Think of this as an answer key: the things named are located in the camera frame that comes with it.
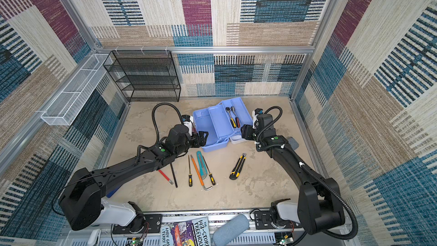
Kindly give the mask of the black handled ratchet wrench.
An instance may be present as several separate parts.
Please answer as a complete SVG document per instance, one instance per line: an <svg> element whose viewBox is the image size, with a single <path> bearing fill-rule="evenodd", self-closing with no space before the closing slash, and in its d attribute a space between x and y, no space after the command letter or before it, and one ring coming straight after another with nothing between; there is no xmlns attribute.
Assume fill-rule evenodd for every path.
<svg viewBox="0 0 437 246"><path fill-rule="evenodd" d="M236 109L235 109L234 106L231 107L231 111L232 111L232 113L233 113L234 116L235 116L234 120L235 120L236 126L237 126L238 128L240 128L240 127L241 127L240 119L239 119L239 117L238 117L238 115L237 115L237 113L236 113Z"/></svg>

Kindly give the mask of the long black screwdriver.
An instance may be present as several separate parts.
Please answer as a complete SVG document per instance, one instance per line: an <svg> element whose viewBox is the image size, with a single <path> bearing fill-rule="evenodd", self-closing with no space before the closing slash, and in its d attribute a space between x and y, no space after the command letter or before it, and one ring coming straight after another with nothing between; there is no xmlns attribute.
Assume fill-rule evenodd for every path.
<svg viewBox="0 0 437 246"><path fill-rule="evenodd" d="M214 179L212 173L211 173L210 170L209 170L209 167L208 167L208 165L207 165L207 162L206 162L204 156L202 156L202 159L203 159L203 162L204 162L205 167L206 167L206 169L207 169L207 174L208 174L208 176L209 176L209 178L210 178L210 180L211 180L212 185L213 185L213 186L216 186L216 181L215 181L215 179Z"/></svg>

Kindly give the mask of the blue white plastic toolbox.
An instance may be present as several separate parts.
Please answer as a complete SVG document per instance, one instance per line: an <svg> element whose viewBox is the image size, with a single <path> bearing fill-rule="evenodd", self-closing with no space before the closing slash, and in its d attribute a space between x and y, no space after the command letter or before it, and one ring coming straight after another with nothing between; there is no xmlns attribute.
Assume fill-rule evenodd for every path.
<svg viewBox="0 0 437 246"><path fill-rule="evenodd" d="M193 119L197 131L208 132L204 152L216 151L225 148L228 143L240 144L246 140L241 137L241 127L233 128L226 107L234 106L240 119L241 126L253 123L251 114L248 112L242 98L223 100L215 106L199 109L193 112Z"/></svg>

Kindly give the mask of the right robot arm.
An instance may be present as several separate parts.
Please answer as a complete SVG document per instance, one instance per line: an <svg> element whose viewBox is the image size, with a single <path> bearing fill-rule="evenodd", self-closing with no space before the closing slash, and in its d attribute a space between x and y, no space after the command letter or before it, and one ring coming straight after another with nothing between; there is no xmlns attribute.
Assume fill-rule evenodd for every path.
<svg viewBox="0 0 437 246"><path fill-rule="evenodd" d="M257 132L251 125L243 125L241 135L246 140L254 141L258 152L267 152L299 187L297 216L309 235L323 232L335 239L350 240L358 234L356 216L341 197L337 182L332 178L325 179L309 167L284 136L277 136L274 132ZM331 232L330 229L345 224L344 213L349 215L352 222L350 232L345 235Z"/></svg>

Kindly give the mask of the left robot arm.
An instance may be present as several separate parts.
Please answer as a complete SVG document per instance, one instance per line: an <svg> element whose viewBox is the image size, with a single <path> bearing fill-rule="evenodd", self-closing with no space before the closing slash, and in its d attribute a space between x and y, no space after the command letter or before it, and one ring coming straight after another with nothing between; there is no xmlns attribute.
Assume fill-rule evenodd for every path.
<svg viewBox="0 0 437 246"><path fill-rule="evenodd" d="M141 209L132 201L116 203L107 194L146 173L157 171L188 152L206 145L208 132L190 134L183 124L175 125L169 135L147 148L139 145L137 155L113 166L92 172L77 170L60 195L59 206L74 231L92 225L115 224L131 233L144 230L146 222Z"/></svg>

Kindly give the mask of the yellow handled ratchet wrench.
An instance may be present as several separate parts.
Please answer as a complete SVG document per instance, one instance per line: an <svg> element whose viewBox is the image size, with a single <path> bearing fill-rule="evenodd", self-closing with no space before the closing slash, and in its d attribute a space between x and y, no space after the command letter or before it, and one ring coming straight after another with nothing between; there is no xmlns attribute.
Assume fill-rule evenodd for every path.
<svg viewBox="0 0 437 246"><path fill-rule="evenodd" d="M227 112L228 115L229 115L229 119L230 119L230 121L231 121L231 125L232 125L232 127L233 127L233 128L237 128L237 125L236 125L236 123L235 123L235 120L234 120L234 118L232 117L230 107L226 107L225 110L226 110L226 112Z"/></svg>

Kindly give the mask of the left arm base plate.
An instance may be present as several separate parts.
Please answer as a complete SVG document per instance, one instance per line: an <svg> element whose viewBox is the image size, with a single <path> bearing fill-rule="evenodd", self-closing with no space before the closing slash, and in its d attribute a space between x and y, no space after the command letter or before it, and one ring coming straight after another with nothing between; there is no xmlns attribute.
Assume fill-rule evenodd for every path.
<svg viewBox="0 0 437 246"><path fill-rule="evenodd" d="M112 228L112 234L114 235L136 235L145 233L160 233L162 214L145 214L142 219L136 217L133 223L123 227L115 225Z"/></svg>

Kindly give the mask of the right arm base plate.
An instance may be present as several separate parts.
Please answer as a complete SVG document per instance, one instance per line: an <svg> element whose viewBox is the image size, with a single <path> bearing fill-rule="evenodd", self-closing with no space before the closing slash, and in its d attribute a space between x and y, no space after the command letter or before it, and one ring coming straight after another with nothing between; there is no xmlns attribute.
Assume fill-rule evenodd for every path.
<svg viewBox="0 0 437 246"><path fill-rule="evenodd" d="M255 223L256 230L301 228L300 223L277 219L267 210L254 210L250 217Z"/></svg>

